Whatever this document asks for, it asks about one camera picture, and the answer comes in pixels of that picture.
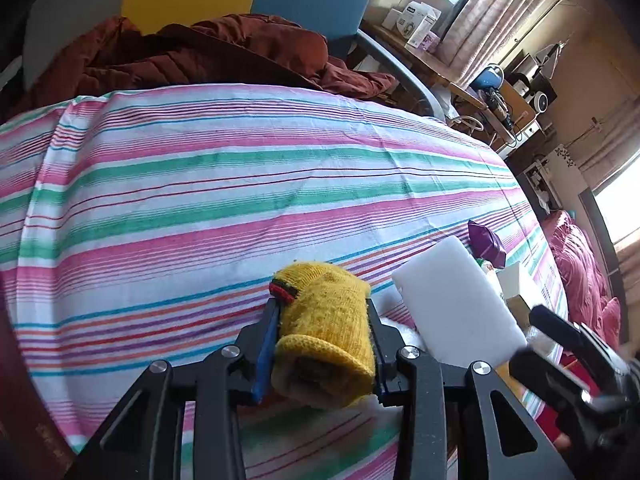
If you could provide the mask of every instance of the plastic bag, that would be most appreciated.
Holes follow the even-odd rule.
[[[498,235],[473,220],[469,220],[467,228],[474,258],[482,258],[491,262],[496,269],[504,269],[507,253]]]

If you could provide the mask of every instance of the metal armrest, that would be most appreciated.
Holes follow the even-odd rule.
[[[430,115],[445,122],[444,112],[436,97],[393,54],[361,30],[356,33],[356,43],[373,59],[382,63],[412,97],[431,108]]]

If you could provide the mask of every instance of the wooden desk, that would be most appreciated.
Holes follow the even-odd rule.
[[[371,25],[366,20],[362,20],[360,28],[370,36],[378,38],[396,49],[401,57],[412,64],[412,68],[417,72],[416,75],[419,73],[423,76],[421,79],[428,87],[435,84],[442,85],[444,88],[448,88],[453,95],[463,98],[478,110],[487,110],[484,102],[452,83],[455,77],[449,67],[433,54],[407,45],[405,38],[399,33],[395,34],[379,25]]]

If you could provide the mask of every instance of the curtain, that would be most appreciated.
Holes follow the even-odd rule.
[[[640,150],[640,97],[629,100],[602,123],[569,145],[591,189],[596,189]]]
[[[545,0],[469,0],[442,38],[437,57],[466,88]]]
[[[640,336],[640,229],[616,244],[620,273],[625,284],[629,331],[633,339]]]

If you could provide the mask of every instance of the yellow knitted fabric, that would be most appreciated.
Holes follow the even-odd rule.
[[[366,303],[370,286],[322,262],[292,264],[276,272],[274,282],[285,284],[294,296],[280,314],[274,387],[319,407],[347,406],[370,394],[375,376]],[[310,394],[293,392],[295,381]]]

